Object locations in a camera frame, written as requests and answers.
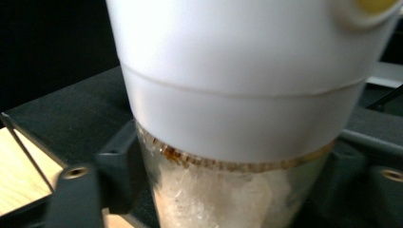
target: light wooden board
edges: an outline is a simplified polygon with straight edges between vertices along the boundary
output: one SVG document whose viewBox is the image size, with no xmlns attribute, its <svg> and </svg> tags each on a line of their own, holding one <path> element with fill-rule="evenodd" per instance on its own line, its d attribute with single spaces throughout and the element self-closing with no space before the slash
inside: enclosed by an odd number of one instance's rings
<svg viewBox="0 0 403 228">
<path fill-rule="evenodd" d="M 17 132 L 52 185 L 62 167 Z M 0 129 L 0 216 L 50 194 L 29 159 L 6 128 Z M 120 216 L 105 216 L 107 227 L 133 227 Z"/>
</svg>

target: white lid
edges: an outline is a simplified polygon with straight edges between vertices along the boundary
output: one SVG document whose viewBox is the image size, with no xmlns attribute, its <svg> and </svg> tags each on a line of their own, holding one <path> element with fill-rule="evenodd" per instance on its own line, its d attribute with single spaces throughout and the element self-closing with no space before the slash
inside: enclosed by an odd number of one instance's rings
<svg viewBox="0 0 403 228">
<path fill-rule="evenodd" d="M 327 1 L 108 2 L 131 107 L 151 134 L 229 162 L 334 139 L 393 21 L 339 25 Z"/>
</svg>

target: wooden surface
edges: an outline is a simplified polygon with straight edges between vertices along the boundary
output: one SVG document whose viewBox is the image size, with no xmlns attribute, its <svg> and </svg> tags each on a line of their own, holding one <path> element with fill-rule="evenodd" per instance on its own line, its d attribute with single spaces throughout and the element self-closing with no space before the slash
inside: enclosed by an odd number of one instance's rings
<svg viewBox="0 0 403 228">
<path fill-rule="evenodd" d="M 29 153 L 36 160 L 52 185 L 62 167 L 35 144 L 18 133 Z M 6 128 L 0 129 L 0 216 L 50 194 L 27 156 Z M 105 216 L 107 227 L 132 227 L 119 216 Z"/>
</svg>

